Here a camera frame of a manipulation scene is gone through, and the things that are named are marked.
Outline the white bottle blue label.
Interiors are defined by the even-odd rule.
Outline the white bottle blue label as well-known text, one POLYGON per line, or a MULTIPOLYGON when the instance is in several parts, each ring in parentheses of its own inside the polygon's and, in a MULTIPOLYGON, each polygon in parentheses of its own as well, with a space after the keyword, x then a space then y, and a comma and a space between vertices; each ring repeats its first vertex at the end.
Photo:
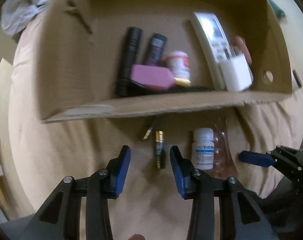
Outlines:
POLYGON ((193 132, 192 164, 200 170, 211 170, 213 160, 214 132, 211 128, 197 128, 193 132))

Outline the black gold AA battery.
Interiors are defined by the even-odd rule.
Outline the black gold AA battery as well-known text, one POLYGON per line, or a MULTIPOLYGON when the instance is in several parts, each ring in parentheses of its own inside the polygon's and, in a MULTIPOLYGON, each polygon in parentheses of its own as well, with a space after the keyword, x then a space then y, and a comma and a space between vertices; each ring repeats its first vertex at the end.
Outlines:
POLYGON ((157 169, 165 168, 166 151, 164 150, 163 131, 155 132, 155 161, 157 169))

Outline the clear pink plastic package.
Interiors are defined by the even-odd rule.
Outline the clear pink plastic package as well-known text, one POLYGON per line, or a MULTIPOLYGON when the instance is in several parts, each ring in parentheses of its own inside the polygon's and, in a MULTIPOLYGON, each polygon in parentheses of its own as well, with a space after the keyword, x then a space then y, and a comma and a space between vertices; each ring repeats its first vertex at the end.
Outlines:
POLYGON ((218 117, 213 122, 214 156, 213 168, 209 175, 213 178, 226 180, 229 177, 238 176, 237 168, 233 162, 227 136, 227 120, 218 117))

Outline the pink perfume bottle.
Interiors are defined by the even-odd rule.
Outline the pink perfume bottle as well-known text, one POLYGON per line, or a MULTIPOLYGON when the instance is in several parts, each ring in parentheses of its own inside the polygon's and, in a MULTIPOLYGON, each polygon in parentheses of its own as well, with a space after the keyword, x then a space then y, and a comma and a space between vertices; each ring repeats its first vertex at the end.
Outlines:
POLYGON ((167 68, 134 64, 130 78, 135 83, 155 91, 166 91, 174 86, 190 87, 190 73, 187 68, 167 68))

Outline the white USB charger block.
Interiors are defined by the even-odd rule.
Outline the white USB charger block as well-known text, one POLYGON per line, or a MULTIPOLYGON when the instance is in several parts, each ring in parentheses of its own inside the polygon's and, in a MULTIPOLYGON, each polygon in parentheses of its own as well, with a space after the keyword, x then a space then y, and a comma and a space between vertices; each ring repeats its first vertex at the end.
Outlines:
POLYGON ((252 85, 252 74, 244 54, 221 61, 219 66, 229 92, 242 92, 252 85))

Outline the white bottle red label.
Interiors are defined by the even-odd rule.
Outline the white bottle red label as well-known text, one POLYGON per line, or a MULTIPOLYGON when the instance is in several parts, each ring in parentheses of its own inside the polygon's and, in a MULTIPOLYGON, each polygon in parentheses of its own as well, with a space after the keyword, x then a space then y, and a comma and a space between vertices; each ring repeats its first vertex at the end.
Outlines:
POLYGON ((190 79, 189 58, 183 51, 172 51, 166 57, 166 65, 174 77, 190 79))

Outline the black flashlight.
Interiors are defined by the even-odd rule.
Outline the black flashlight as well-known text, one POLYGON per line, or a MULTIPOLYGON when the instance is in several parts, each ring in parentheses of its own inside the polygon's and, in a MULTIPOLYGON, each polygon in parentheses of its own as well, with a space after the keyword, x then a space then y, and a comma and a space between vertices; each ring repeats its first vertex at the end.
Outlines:
POLYGON ((130 82, 132 66, 136 63, 141 36, 142 29, 138 27, 129 27, 127 29, 122 45, 116 82, 116 95, 119 97, 127 96, 127 85, 130 82))

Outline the black rectangular vape device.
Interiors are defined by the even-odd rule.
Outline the black rectangular vape device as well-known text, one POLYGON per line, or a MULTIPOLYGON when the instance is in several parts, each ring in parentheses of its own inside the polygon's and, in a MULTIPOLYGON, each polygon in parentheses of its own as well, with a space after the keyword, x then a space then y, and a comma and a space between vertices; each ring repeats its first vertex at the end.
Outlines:
POLYGON ((164 35, 153 33, 149 43, 147 45, 147 50, 143 57, 143 65, 146 66, 157 66, 161 61, 164 48, 167 43, 167 38, 164 35))

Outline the white air conditioner remote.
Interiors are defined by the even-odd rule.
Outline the white air conditioner remote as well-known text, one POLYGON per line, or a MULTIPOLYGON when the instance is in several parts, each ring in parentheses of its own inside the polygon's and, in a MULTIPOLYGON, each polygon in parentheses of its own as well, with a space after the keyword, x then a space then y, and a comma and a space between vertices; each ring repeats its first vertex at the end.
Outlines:
POLYGON ((214 88, 235 92, 231 85, 226 85, 223 74, 227 71, 222 70, 222 67, 234 67, 237 57, 218 18, 212 13, 195 12, 191 22, 205 55, 214 88))

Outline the pink foot-shaped pouch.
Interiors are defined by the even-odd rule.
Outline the pink foot-shaped pouch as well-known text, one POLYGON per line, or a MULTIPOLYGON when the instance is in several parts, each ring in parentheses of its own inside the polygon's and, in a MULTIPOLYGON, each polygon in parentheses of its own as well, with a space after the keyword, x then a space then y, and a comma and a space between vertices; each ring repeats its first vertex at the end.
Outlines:
POLYGON ((241 36, 236 36, 234 38, 233 48, 238 54, 240 54, 240 53, 244 54, 245 59, 249 65, 252 64, 252 57, 246 46, 245 40, 241 36))

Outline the black gold lipstick tube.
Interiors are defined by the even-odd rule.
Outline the black gold lipstick tube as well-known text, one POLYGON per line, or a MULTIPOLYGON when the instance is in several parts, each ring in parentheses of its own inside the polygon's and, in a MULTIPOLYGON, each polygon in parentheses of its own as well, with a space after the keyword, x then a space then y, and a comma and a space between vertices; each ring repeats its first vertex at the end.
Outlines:
POLYGON ((149 117, 143 127, 142 140, 145 141, 151 135, 156 124, 156 116, 149 117))

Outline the beige bed sheet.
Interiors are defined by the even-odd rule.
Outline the beige bed sheet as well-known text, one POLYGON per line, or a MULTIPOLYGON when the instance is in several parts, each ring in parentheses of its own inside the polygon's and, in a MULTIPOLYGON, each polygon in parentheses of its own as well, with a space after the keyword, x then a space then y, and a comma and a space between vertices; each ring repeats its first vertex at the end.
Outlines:
MULTIPOLYGON (((157 170, 152 142, 140 141, 145 118, 88 119, 45 124, 36 97, 36 51, 43 16, 34 18, 18 43, 9 96, 9 138, 19 180, 35 210, 65 176, 84 178, 132 150, 124 190, 109 202, 115 239, 138 233, 147 239, 185 239, 192 203, 177 192, 171 166, 157 170)), ((303 88, 286 100, 263 105, 160 116, 166 148, 188 157, 192 131, 226 119, 231 156, 244 187, 266 198, 283 176, 276 169, 242 163, 243 150, 266 152, 277 145, 299 148, 303 140, 303 88)))

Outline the white jar brown lid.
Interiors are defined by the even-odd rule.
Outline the white jar brown lid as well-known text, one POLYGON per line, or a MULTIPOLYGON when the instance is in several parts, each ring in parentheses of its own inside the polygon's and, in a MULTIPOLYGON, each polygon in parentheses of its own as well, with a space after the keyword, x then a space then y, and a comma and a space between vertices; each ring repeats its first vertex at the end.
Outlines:
POLYGON ((291 71, 292 90, 298 90, 302 88, 302 82, 296 70, 291 71))

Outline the teal cushion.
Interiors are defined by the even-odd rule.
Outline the teal cushion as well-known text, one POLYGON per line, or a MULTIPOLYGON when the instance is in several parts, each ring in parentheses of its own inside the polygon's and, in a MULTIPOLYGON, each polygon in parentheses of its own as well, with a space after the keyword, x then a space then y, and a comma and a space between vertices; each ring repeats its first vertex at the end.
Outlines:
POLYGON ((268 1, 273 9, 273 12, 276 15, 277 20, 280 21, 280 20, 286 18, 285 12, 273 0, 268 0, 268 1))

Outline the light blue white duvet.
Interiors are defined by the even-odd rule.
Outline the light blue white duvet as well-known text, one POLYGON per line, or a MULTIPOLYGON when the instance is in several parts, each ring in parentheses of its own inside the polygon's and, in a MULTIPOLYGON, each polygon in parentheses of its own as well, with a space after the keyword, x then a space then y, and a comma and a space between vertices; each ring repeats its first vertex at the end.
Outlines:
POLYGON ((6 0, 1 9, 1 27, 8 36, 24 30, 51 0, 6 0))

